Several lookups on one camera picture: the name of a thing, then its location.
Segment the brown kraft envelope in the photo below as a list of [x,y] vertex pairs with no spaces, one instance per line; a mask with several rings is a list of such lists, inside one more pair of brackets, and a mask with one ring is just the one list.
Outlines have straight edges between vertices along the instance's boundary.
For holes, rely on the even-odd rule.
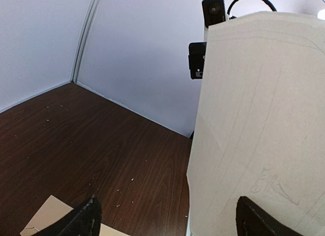
[[20,235],[125,235],[102,224],[102,207],[91,196],[72,208],[53,195],[42,204]]

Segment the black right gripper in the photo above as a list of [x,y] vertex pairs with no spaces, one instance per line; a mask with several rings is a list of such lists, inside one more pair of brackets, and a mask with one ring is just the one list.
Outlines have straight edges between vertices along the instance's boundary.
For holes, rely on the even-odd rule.
[[206,42],[190,43],[188,63],[191,79],[202,79],[206,54]]

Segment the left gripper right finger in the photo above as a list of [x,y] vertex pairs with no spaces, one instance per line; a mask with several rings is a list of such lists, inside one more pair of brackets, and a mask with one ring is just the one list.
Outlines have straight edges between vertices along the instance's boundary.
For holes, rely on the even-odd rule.
[[236,206],[237,235],[302,236],[281,224],[246,196],[238,199]]

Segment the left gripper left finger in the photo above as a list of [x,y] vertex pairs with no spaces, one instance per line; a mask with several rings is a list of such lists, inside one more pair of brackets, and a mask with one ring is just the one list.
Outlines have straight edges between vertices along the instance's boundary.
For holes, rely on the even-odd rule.
[[102,207],[97,197],[92,196],[44,229],[44,235],[99,235]]

